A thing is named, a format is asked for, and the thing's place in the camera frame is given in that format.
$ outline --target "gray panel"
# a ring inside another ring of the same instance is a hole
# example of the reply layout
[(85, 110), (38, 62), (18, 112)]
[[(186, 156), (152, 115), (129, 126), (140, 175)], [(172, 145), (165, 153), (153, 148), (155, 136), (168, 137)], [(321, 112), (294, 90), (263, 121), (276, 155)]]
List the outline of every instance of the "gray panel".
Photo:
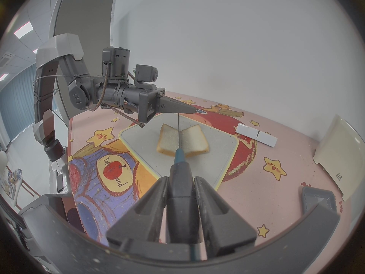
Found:
[[(57, 14), (54, 35), (77, 34), (85, 53), (84, 62), (91, 75), (100, 75), (103, 48), (110, 46), (110, 17), (113, 0), (62, 0)], [(82, 111), (70, 101), (68, 87), (63, 77), (57, 78), (60, 96), (56, 97), (65, 122)]]

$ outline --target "wall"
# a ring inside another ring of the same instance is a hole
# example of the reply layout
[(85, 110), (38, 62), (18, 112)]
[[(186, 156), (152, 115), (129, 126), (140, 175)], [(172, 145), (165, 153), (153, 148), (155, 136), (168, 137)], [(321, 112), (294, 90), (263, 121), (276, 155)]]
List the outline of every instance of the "wall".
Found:
[(365, 139), (365, 48), (336, 0), (116, 0), (114, 46), (169, 91), (317, 140), (337, 113)]

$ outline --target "desk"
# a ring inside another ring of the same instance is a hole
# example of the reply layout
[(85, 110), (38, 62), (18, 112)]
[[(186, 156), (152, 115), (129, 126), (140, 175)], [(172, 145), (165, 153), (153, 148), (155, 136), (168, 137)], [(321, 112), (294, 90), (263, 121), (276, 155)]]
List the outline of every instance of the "desk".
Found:
[[(171, 92), (166, 95), (198, 109), (197, 113), (186, 116), (238, 138), (239, 146), (217, 192), (257, 228), (256, 245), (275, 237), (302, 216), (303, 186), (334, 193), (340, 222), (307, 273), (316, 273), (325, 266), (349, 234), (351, 204), (350, 200), (341, 202), (336, 184), (314, 163), (317, 141), (275, 121), (225, 104)], [(277, 137), (276, 146), (271, 148), (237, 135), (238, 123)], [(70, 120), (68, 157), (72, 193), (88, 235), (105, 245), (108, 244), (107, 229), (156, 181), (118, 139), (119, 132), (130, 124), (113, 111), (102, 109), (81, 113)], [(98, 160), (107, 155), (118, 155), (122, 165), (129, 168), (130, 178), (123, 187), (108, 185), (100, 176)]]

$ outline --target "white box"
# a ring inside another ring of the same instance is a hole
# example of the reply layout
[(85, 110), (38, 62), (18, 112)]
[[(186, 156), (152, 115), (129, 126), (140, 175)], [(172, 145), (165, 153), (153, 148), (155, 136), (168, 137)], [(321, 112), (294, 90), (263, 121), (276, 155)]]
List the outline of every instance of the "white box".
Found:
[(238, 124), (236, 133), (250, 137), (271, 147), (274, 147), (277, 141), (276, 137), (241, 123)]
[(276, 144), (277, 138), (270, 134), (260, 131), (257, 135), (256, 140), (260, 141), (266, 145), (269, 145), (271, 147), (274, 147)]
[(237, 129), (236, 129), (236, 133), (247, 136), (247, 137), (250, 137), (250, 138), (255, 139), (255, 140), (256, 140), (257, 134), (259, 132), (260, 132), (259, 130), (255, 129), (255, 128), (252, 128), (252, 127), (249, 127), (249, 126), (246, 126), (246, 125), (241, 124), (241, 123), (238, 124)]

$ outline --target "metal bracket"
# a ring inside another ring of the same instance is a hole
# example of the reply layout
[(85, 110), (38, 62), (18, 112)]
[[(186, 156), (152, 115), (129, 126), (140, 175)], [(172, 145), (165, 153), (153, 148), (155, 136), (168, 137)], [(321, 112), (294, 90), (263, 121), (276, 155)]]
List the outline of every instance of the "metal bracket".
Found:
[(68, 171), (67, 147), (64, 147), (62, 157), (54, 162), (49, 161), (49, 190), (51, 194), (72, 196)]

